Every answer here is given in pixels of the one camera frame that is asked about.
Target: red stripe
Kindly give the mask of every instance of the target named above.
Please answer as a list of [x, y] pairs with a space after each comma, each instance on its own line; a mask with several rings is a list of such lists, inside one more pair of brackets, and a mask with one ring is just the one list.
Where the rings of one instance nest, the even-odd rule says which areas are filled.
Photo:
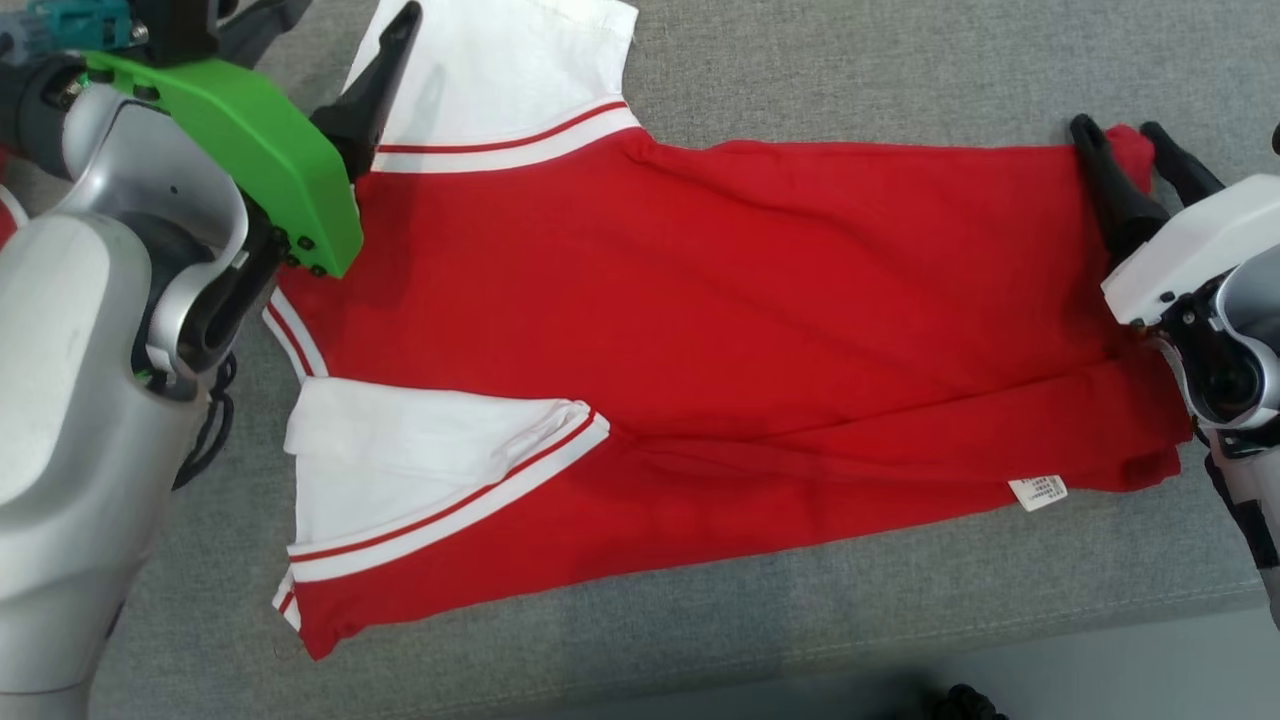
[[298, 361], [302, 363], [302, 373], [307, 377], [315, 375], [315, 373], [311, 372], [311, 364], [307, 363], [306, 354], [302, 352], [302, 346], [298, 343], [298, 338], [293, 334], [293, 331], [289, 329], [289, 324], [284, 322], [284, 315], [280, 315], [280, 311], [276, 310], [270, 302], [266, 304], [266, 311], [271, 314], [271, 318], [275, 319], [275, 324], [280, 325], [280, 331], [284, 332], [284, 338], [289, 341], [289, 345], [293, 347], [293, 354], [297, 355]]
[[529, 137], [522, 137], [520, 140], [507, 140], [504, 142], [490, 142], [488, 145], [379, 145], [379, 152], [408, 152], [415, 155], [452, 155], [458, 152], [485, 152], [489, 150], [507, 150], [508, 147], [520, 147], [522, 145], [532, 145], [540, 140], [547, 140], [553, 135], [562, 133], [568, 128], [584, 123], [602, 113], [608, 113], [609, 110], [617, 110], [618, 108], [626, 108], [627, 104], [622, 100], [617, 102], [609, 102], [608, 105], [600, 105], [599, 108], [593, 108], [581, 115], [573, 118], [572, 120], [566, 120], [547, 132], [540, 132], [538, 135], [531, 135]]
[[442, 520], [442, 519], [444, 519], [444, 518], [447, 518], [447, 516], [457, 512], [458, 510], [462, 510], [463, 507], [466, 507], [467, 505], [471, 505], [476, 500], [480, 500], [481, 497], [484, 497], [485, 495], [488, 495], [489, 492], [492, 492], [494, 488], [497, 488], [502, 483], [506, 483], [511, 478], [513, 478], [517, 474], [520, 474], [521, 470], [529, 468], [534, 462], [538, 462], [543, 457], [547, 457], [552, 452], [556, 452], [557, 450], [564, 447], [573, 438], [576, 438], [577, 436], [582, 434], [582, 432], [586, 428], [589, 428], [591, 425], [591, 421], [594, 421], [594, 420], [595, 420], [595, 410], [591, 410], [591, 413], [588, 414], [586, 420], [581, 425], [579, 425], [577, 428], [575, 428], [573, 432], [571, 432], [570, 434], [564, 436], [563, 438], [561, 438], [558, 442], [556, 442], [550, 447], [543, 450], [541, 452], [538, 452], [538, 454], [532, 455], [531, 457], [529, 457], [524, 462], [516, 465], [515, 468], [511, 469], [511, 471], [508, 471], [497, 483], [494, 483], [492, 486], [488, 486], [488, 487], [484, 487], [484, 488], [480, 488], [479, 491], [468, 495], [467, 497], [465, 497], [461, 502], [458, 502], [453, 507], [449, 507], [447, 510], [442, 510], [442, 511], [436, 512], [435, 515], [431, 515], [429, 518], [424, 518], [424, 519], [419, 520], [417, 523], [413, 523], [412, 525], [406, 525], [403, 528], [399, 528], [398, 530], [392, 530], [389, 533], [378, 536], [376, 538], [371, 538], [371, 539], [367, 539], [367, 541], [361, 541], [361, 542], [352, 543], [352, 544], [343, 546], [343, 547], [335, 547], [333, 550], [321, 550], [321, 551], [316, 551], [316, 552], [308, 552], [308, 553], [305, 553], [305, 555], [291, 555], [289, 559], [293, 562], [307, 562], [310, 560], [321, 560], [321, 559], [325, 559], [325, 557], [333, 557], [335, 555], [343, 555], [343, 553], [347, 553], [347, 552], [355, 552], [357, 550], [365, 550], [366, 547], [374, 547], [375, 544], [381, 544], [381, 543], [384, 543], [387, 541], [396, 539], [396, 538], [398, 538], [401, 536], [412, 533], [413, 530], [417, 530], [420, 528], [425, 528], [426, 525], [430, 525], [431, 523], [435, 523], [436, 520]]

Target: white trim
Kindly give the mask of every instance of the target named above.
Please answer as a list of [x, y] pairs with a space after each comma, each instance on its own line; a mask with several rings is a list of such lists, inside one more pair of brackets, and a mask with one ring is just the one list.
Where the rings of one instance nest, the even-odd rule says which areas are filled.
[[[572, 434], [581, 428], [581, 424], [564, 428], [558, 437], [552, 438], [548, 445], [554, 445], [563, 437]], [[419, 550], [458, 533], [480, 520], [493, 515], [521, 497], [529, 495], [547, 480], [554, 478], [573, 462], [580, 460], [591, 448], [600, 445], [609, 437], [609, 423], [600, 415], [594, 415], [591, 424], [573, 439], [558, 447], [554, 452], [540, 457], [536, 462], [525, 468], [520, 473], [507, 478], [493, 489], [462, 506], [456, 512], [410, 533], [390, 538], [375, 546], [353, 550], [342, 555], [333, 555], [317, 560], [293, 562], [293, 577], [300, 583], [329, 580], [344, 575], [352, 575], [362, 570], [369, 570], [412, 555]], [[289, 546], [291, 556], [306, 555], [306, 546]]]
[[301, 382], [306, 379], [307, 372], [302, 368], [302, 360], [298, 357], [298, 351], [293, 347], [293, 343], [289, 342], [289, 336], [284, 334], [284, 328], [275, 322], [275, 318], [271, 316], [271, 311], [266, 307], [262, 309], [262, 322], [266, 323], [266, 329], [271, 331], [271, 334], [275, 336], [280, 347], [284, 348], [284, 354], [289, 356], [289, 364], [293, 365], [293, 372], [298, 375], [298, 380]]
[[293, 305], [289, 305], [289, 300], [284, 297], [280, 288], [271, 291], [271, 307], [280, 314], [280, 319], [293, 333], [293, 340], [298, 341], [298, 351], [307, 360], [307, 365], [311, 368], [311, 375], [316, 378], [328, 378], [329, 366], [324, 364], [324, 356], [320, 355], [320, 348], [316, 347], [314, 340], [311, 340], [311, 333], [307, 332], [306, 324], [302, 323], [302, 318], [298, 316], [297, 310]]
[[27, 224], [27, 220], [31, 219], [27, 217], [27, 211], [22, 209], [22, 202], [18, 202], [18, 199], [14, 197], [13, 193], [9, 192], [9, 188], [3, 184], [0, 184], [0, 204], [4, 204], [4, 206], [9, 210], [9, 215], [13, 217], [14, 227], [20, 228]]
[[291, 592], [293, 592], [293, 570], [285, 570], [284, 579], [280, 580], [280, 587], [275, 589], [275, 597], [271, 598], [271, 607], [279, 610], [280, 603]]
[[623, 106], [588, 118], [550, 137], [530, 142], [529, 145], [517, 145], [502, 150], [481, 150], [477, 152], [379, 152], [374, 158], [372, 169], [381, 173], [426, 174], [475, 173], [522, 168], [568, 155], [613, 133], [637, 127], [640, 127], [640, 120], [636, 119], [630, 108]]
[[302, 611], [298, 610], [298, 596], [289, 598], [289, 606], [280, 615], [284, 616], [284, 621], [292, 625], [294, 630], [302, 630]]
[[380, 150], [381, 147], [389, 146], [389, 145], [408, 145], [408, 146], [412, 146], [412, 147], [422, 147], [422, 149], [428, 149], [428, 150], [433, 150], [433, 151], [434, 150], [440, 150], [440, 149], [453, 149], [454, 151], [458, 151], [458, 150], [474, 149], [474, 147], [486, 146], [486, 145], [518, 143], [518, 142], [522, 142], [522, 141], [527, 141], [527, 138], [530, 138], [530, 137], [538, 137], [538, 136], [541, 136], [541, 135], [547, 135], [549, 137], [550, 133], [552, 133], [552, 131], [554, 131], [558, 127], [571, 126], [573, 123], [573, 120], [576, 120], [576, 119], [579, 119], [579, 118], [581, 118], [584, 115], [590, 115], [593, 113], [598, 113], [598, 114], [603, 115], [604, 111], [602, 111], [600, 108], [607, 108], [609, 105], [626, 104], [626, 101], [627, 101], [627, 99], [623, 97], [620, 94], [604, 95], [604, 96], [602, 96], [602, 97], [599, 97], [596, 100], [593, 100], [591, 102], [588, 102], [585, 105], [577, 105], [572, 110], [564, 110], [562, 113], [558, 113], [554, 117], [552, 117], [550, 119], [539, 120], [538, 124], [529, 126], [529, 127], [522, 127], [520, 129], [513, 129], [511, 132], [489, 135], [489, 136], [485, 136], [483, 138], [477, 138], [477, 137], [472, 137], [472, 136], [452, 137], [452, 138], [451, 137], [433, 137], [429, 143], [415, 143], [412, 141], [410, 141], [410, 142], [397, 142], [394, 138], [384, 136], [381, 138], [381, 141], [380, 141], [380, 145], [379, 145], [378, 150]]

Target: white sleeve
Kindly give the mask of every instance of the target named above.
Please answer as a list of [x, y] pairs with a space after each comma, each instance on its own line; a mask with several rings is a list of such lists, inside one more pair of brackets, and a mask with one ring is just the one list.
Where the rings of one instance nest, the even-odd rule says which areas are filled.
[[[422, 19], [384, 146], [476, 146], [530, 137], [621, 100], [636, 9], [618, 0], [419, 0]], [[381, 0], [348, 83], [404, 6]]]
[[584, 424], [604, 427], [568, 400], [307, 378], [284, 439], [297, 456], [297, 546], [411, 525], [521, 474]]

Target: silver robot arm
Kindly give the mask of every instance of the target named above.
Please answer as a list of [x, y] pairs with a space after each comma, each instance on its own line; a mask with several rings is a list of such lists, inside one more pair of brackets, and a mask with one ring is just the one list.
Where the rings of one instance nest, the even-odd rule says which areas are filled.
[[204, 393], [131, 368], [150, 273], [106, 215], [38, 218], [0, 251], [0, 717], [86, 714], [205, 418]]

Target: care tag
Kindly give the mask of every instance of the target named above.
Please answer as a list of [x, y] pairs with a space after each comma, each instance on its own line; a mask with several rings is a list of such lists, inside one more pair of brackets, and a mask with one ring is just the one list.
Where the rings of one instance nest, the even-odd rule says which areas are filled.
[[1009, 487], [1014, 488], [1018, 502], [1021, 502], [1028, 512], [1066, 497], [1066, 484], [1060, 475], [1009, 480]]

